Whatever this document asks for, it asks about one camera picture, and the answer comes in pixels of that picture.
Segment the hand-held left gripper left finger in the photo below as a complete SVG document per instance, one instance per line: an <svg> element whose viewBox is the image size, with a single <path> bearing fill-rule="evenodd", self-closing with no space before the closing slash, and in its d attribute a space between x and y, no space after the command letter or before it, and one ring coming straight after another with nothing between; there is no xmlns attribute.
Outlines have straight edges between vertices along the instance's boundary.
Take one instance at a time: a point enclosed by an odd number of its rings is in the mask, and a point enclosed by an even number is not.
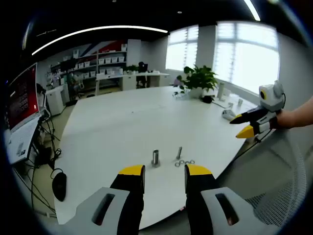
<svg viewBox="0 0 313 235"><path fill-rule="evenodd" d="M144 208L145 166L119 171L111 186L102 187L78 205L62 225L61 235L136 235Z"/></svg>

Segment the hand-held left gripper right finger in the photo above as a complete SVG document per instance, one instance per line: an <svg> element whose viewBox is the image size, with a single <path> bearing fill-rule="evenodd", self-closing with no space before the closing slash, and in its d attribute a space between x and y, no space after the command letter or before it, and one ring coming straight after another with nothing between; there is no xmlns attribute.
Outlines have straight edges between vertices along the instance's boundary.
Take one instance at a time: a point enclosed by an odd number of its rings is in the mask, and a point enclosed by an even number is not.
<svg viewBox="0 0 313 235"><path fill-rule="evenodd" d="M186 164L186 210L193 235L274 235L279 228L259 220L253 207L227 187L218 187L212 172Z"/></svg>

